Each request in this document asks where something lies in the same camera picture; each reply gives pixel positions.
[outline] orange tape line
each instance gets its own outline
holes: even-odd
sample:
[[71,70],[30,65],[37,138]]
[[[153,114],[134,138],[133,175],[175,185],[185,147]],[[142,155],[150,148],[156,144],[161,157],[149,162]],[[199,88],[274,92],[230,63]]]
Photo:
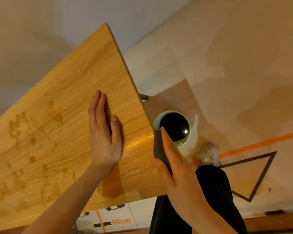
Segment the orange tape line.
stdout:
[[103,231],[103,233],[106,233],[106,230],[105,230],[105,227],[104,227],[104,225],[103,225],[103,221],[102,221],[102,218],[101,218],[101,215],[100,215],[99,211],[96,210],[96,213],[97,213],[98,219],[99,219],[99,221],[100,221],[102,231]]
[[232,156],[232,155],[235,155],[235,154],[238,154],[238,153],[250,151],[252,149],[258,149],[260,147],[264,147],[264,146],[267,146],[267,145],[271,145],[271,144],[278,143],[278,142],[285,141],[285,140],[292,139],[292,138],[293,138],[293,133],[286,134],[286,135],[283,135],[283,136],[280,136],[280,137],[276,137],[276,138],[268,139],[268,140],[265,140],[265,141],[262,141],[262,142],[259,142],[259,143],[251,144],[251,145],[242,147],[240,149],[235,149],[235,150],[231,150],[231,151],[228,151],[228,152],[221,153],[219,155],[219,157],[223,158],[223,157]]

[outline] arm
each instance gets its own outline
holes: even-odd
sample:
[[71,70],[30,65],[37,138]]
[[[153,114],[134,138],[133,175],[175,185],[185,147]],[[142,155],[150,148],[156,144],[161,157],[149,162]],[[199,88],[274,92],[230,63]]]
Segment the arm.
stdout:
[[97,91],[89,107],[92,163],[23,234],[69,233],[102,179],[121,157],[121,134],[117,117],[111,119],[110,134],[104,113],[105,94]]
[[161,129],[165,154],[172,167],[172,176],[161,160],[153,158],[163,180],[168,198],[180,217],[198,233],[237,234],[208,204],[190,163]]

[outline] wood grain surface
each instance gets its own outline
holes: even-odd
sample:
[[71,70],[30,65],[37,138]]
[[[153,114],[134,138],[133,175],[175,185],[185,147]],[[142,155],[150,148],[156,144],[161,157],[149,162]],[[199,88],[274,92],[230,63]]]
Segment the wood grain surface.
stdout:
[[123,128],[123,154],[84,211],[164,193],[151,164],[153,131],[107,24],[0,117],[0,230],[33,222],[90,164],[96,90]]

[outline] white sneaker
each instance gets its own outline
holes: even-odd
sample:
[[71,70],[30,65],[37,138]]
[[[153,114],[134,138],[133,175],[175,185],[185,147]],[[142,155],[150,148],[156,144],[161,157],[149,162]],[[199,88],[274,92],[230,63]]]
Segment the white sneaker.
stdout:
[[205,144],[197,157],[200,156],[202,165],[213,165],[216,166],[219,163],[219,151],[218,149],[210,144]]

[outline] dark liquid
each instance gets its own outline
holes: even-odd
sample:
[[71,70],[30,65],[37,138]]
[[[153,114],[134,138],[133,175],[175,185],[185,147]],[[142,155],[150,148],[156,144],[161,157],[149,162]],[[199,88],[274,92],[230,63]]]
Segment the dark liquid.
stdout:
[[179,113],[166,114],[160,121],[160,128],[164,127],[172,141],[182,140],[190,132],[189,123]]

